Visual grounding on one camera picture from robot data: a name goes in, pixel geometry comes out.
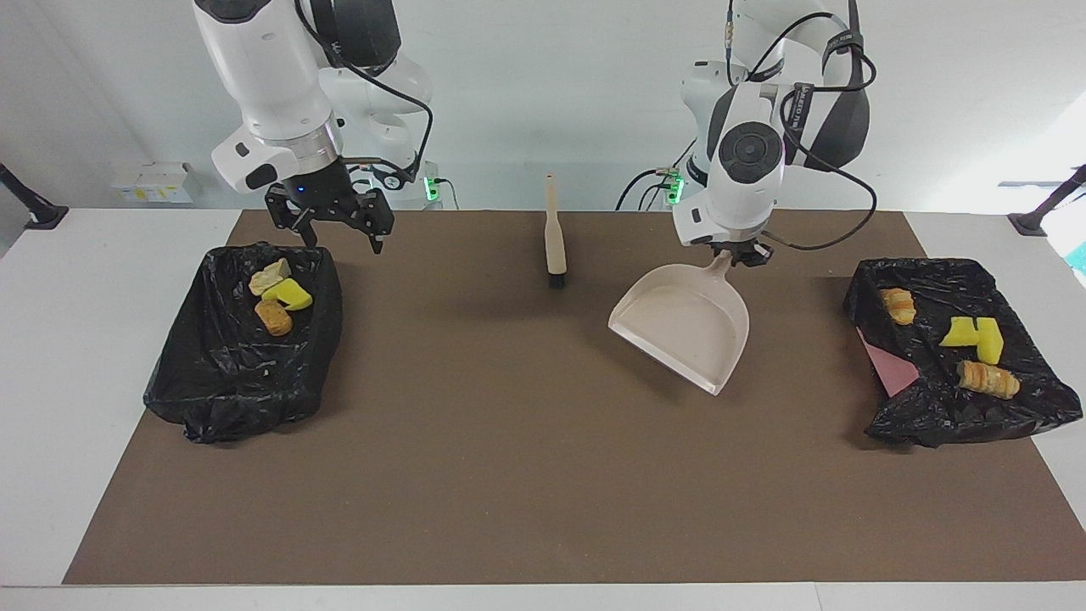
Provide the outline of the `pale bread slice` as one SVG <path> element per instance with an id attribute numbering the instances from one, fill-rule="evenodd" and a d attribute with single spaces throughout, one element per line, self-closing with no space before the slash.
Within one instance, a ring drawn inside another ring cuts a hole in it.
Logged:
<path id="1" fill-rule="evenodd" d="M 909 326 L 915 320 L 915 301 L 906 289 L 880 289 L 883 306 L 895 324 Z"/>

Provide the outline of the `white wall box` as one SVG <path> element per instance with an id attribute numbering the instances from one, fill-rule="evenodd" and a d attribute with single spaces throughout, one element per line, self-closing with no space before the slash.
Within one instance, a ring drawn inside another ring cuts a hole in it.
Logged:
<path id="1" fill-rule="evenodd" d="M 193 205 L 199 194 L 193 169 L 186 162 L 119 166 L 111 188 L 125 204 Z"/>

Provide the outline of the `brown table mat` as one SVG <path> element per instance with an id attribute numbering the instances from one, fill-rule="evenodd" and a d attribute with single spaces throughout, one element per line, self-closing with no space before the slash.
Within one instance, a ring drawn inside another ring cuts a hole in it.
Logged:
<path id="1" fill-rule="evenodd" d="M 702 266 L 659 213 L 400 213 L 384 252 L 319 228 L 343 333 L 319 413 L 195 445 L 146 413 L 65 584 L 1086 580 L 1030 440 L 893 449 L 842 302 L 920 255 L 900 214 L 729 279 L 750 335 L 720 395 L 610 332 L 643 273 Z"/>

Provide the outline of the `beige plastic dustpan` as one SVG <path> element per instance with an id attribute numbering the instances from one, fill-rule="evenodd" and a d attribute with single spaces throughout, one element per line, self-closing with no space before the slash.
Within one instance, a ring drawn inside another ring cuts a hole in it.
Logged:
<path id="1" fill-rule="evenodd" d="M 727 278 L 730 268 L 729 252 L 708 266 L 653 268 L 614 306 L 608 328 L 717 397 L 736 371 L 750 332 L 747 305 Z"/>

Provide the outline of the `striped croissant piece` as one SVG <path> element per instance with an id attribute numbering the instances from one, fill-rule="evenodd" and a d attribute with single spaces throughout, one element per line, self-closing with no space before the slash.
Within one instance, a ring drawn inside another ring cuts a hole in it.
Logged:
<path id="1" fill-rule="evenodd" d="M 990 397 L 1009 400 L 1020 391 L 1021 382 L 1012 372 L 985 362 L 963 361 L 957 367 L 959 386 Z"/>

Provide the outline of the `beige brush black bristles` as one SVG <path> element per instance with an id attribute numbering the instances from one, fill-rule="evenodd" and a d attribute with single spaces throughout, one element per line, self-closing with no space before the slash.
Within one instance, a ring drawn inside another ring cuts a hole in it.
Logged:
<path id="1" fill-rule="evenodd" d="M 548 287 L 551 289 L 563 289 L 568 271 L 567 256 L 565 237 L 563 236 L 558 219 L 557 186 L 554 174 L 551 171 L 546 174 L 546 228 L 544 228 L 544 240 L 546 241 Z"/>

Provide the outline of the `curved yellow sponge piece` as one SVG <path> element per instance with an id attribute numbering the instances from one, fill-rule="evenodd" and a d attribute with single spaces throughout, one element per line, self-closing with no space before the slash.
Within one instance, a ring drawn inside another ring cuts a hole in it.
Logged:
<path id="1" fill-rule="evenodd" d="M 275 283 L 260 295 L 261 301 L 279 302 L 287 311 L 303 311 L 313 306 L 313 295 L 310 291 L 299 285 L 293 278 L 285 278 L 283 281 Z"/>

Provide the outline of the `pale cracker piece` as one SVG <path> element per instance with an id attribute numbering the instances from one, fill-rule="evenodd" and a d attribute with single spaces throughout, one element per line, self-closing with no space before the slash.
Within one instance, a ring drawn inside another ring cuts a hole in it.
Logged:
<path id="1" fill-rule="evenodd" d="M 291 266 L 286 258 L 279 258 L 278 260 L 272 262 L 267 267 L 261 268 L 255 273 L 249 276 L 249 281 L 247 283 L 248 290 L 252 295 L 260 295 L 266 293 L 268 289 L 286 281 L 286 279 L 291 278 L 292 270 Z"/>

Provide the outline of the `yellow sponge wedge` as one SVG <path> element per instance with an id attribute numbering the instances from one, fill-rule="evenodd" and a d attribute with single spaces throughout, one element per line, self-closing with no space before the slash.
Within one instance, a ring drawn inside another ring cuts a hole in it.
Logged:
<path id="1" fill-rule="evenodd" d="M 977 359 L 988 365 L 1000 364 L 1005 341 L 996 318 L 978 317 L 975 320 L 975 328 L 977 328 Z"/>

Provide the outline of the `brown fried nugget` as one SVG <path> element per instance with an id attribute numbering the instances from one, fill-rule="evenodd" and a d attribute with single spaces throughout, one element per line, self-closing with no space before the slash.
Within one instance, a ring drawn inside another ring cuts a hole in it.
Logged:
<path id="1" fill-rule="evenodd" d="M 260 300 L 255 303 L 253 310 L 255 310 L 260 323 L 264 326 L 272 338 L 287 336 L 294 329 L 294 319 L 286 309 L 282 301 Z"/>

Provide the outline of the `pink bin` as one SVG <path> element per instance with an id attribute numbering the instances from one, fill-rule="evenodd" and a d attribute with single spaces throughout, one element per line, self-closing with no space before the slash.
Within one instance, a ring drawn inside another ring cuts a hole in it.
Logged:
<path id="1" fill-rule="evenodd" d="M 870 344 L 860 329 L 856 328 L 856 332 L 864 346 L 874 375 L 880 380 L 888 398 L 896 397 L 900 392 L 915 383 L 915 380 L 919 380 L 920 373 L 915 364 Z"/>

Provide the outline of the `black trash bag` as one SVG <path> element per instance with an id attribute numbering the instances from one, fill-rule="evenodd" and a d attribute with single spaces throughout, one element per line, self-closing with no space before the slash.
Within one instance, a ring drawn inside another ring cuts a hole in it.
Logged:
<path id="1" fill-rule="evenodd" d="M 913 324 L 893 323 L 880 289 L 909 290 Z M 877 348 L 915 364 L 920 373 L 896 397 L 884 395 L 866 434 L 889 445 L 935 448 L 961 442 L 1016 440 L 1083 417 L 1078 394 L 1055 374 L 977 260 L 883 258 L 861 260 L 844 300 L 848 320 Z M 1005 348 L 999 367 L 1020 379 L 1009 400 L 959 386 L 957 367 L 967 351 L 943 348 L 951 317 L 996 318 Z"/>
<path id="2" fill-rule="evenodd" d="M 249 278 L 286 259 L 314 302 L 274 338 L 255 313 Z M 328 249 L 260 241 L 203 255 L 143 392 L 147 409 L 214 444 L 272 432 L 318 413 L 343 329 L 336 262 Z"/>

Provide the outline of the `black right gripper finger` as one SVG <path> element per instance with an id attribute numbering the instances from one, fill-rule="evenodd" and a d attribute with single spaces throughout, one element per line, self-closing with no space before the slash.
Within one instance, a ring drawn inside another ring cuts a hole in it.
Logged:
<path id="1" fill-rule="evenodd" d="M 355 209 L 352 211 L 352 226 L 365 233 L 374 255 L 383 252 L 383 241 L 395 227 L 395 213 L 391 211 L 383 190 L 367 190 L 354 194 Z"/>
<path id="2" fill-rule="evenodd" d="M 283 184 L 272 184 L 268 187 L 265 193 L 265 205 L 276 228 L 280 229 L 280 231 L 294 233 L 294 236 L 301 238 L 307 249 L 317 247 L 317 236 L 313 227 L 311 227 L 311 222 L 316 217 L 315 209 L 292 209 L 291 201 L 288 200 L 288 191 Z"/>

